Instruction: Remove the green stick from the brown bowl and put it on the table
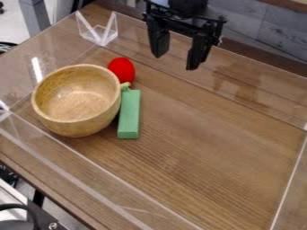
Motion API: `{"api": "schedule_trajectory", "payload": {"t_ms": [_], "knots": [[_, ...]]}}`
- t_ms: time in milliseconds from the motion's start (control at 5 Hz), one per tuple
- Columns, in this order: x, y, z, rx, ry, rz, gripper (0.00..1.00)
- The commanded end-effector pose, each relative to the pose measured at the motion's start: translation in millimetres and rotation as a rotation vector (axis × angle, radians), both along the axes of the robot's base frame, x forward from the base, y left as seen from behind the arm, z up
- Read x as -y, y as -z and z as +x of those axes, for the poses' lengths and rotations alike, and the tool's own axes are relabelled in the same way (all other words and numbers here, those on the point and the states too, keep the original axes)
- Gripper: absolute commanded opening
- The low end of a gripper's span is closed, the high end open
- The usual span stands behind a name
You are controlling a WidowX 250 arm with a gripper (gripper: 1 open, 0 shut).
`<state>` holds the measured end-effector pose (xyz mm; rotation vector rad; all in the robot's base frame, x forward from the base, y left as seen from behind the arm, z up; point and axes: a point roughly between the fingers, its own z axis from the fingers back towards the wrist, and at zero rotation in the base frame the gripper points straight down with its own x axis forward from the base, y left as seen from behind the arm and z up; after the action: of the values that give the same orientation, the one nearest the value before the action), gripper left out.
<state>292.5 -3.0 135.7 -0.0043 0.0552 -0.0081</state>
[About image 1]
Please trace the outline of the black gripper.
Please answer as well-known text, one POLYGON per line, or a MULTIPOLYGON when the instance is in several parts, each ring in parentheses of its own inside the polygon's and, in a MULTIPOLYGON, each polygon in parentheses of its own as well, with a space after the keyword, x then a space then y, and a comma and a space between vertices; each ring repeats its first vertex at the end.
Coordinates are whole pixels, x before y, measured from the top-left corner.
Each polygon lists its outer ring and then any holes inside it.
POLYGON ((150 52, 160 58, 169 50, 170 33, 161 20, 176 23, 177 33, 186 30, 205 29, 192 39, 192 47, 186 55, 186 70, 196 70, 206 60, 212 45, 221 41, 221 30, 228 22, 226 17, 209 6, 209 0, 144 0, 146 4, 145 15, 148 25, 148 41, 150 52))

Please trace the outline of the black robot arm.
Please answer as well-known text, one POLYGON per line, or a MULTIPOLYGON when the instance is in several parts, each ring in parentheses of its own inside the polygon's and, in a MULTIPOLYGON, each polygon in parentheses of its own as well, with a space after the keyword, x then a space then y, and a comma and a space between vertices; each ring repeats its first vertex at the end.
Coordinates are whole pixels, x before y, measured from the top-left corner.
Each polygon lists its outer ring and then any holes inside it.
POLYGON ((150 53, 160 58, 169 51, 173 31, 192 39, 185 69, 196 70, 206 61, 210 48, 221 42, 221 30, 228 22, 225 16, 209 9, 208 0, 144 1, 150 53))

